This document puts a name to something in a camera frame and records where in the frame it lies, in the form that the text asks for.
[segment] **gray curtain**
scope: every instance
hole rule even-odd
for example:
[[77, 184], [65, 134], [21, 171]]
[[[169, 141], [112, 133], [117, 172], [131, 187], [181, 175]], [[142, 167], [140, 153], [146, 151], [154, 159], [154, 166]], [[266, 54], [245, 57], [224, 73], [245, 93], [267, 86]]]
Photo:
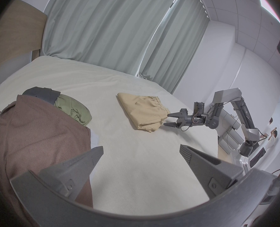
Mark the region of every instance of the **gray curtain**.
[[42, 54], [135, 74], [173, 0], [52, 0]]
[[173, 93], [203, 37], [208, 21], [200, 0], [176, 0], [145, 52], [139, 68], [140, 75]]

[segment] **beige pants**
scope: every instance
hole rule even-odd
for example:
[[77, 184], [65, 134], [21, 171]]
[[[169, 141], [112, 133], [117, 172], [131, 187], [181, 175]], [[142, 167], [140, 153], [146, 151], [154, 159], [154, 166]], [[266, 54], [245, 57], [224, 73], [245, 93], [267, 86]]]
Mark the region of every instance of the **beige pants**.
[[118, 93], [125, 111], [139, 130], [157, 130], [170, 113], [157, 96], [136, 96]]

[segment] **wooden headboard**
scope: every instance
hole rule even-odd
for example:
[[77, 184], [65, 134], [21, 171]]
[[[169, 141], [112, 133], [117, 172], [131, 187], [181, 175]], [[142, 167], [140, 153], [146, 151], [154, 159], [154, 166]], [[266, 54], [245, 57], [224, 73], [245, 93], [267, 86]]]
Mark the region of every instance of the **wooden headboard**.
[[0, 65], [27, 52], [39, 55], [47, 16], [14, 0], [0, 18]]

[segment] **green garment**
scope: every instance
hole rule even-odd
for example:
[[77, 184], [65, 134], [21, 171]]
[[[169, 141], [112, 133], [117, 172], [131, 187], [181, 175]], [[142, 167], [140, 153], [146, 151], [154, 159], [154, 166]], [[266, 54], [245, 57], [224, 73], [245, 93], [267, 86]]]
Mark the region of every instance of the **green garment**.
[[89, 110], [82, 103], [70, 96], [60, 94], [54, 106], [77, 120], [83, 126], [86, 126], [92, 120]]

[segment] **cream sheet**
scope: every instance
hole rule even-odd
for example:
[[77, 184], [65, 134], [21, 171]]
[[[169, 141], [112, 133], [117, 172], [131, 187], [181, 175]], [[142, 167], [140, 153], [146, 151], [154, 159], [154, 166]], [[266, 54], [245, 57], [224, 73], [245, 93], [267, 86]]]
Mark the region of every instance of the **cream sheet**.
[[153, 133], [136, 130], [116, 97], [119, 92], [158, 96], [172, 113], [187, 108], [156, 83], [82, 62], [41, 56], [0, 85], [0, 110], [34, 86], [61, 91], [92, 114], [87, 126], [104, 147], [91, 182], [95, 209], [156, 215], [208, 200], [179, 147], [186, 144], [217, 157], [216, 130], [198, 126], [182, 132], [164, 125]]

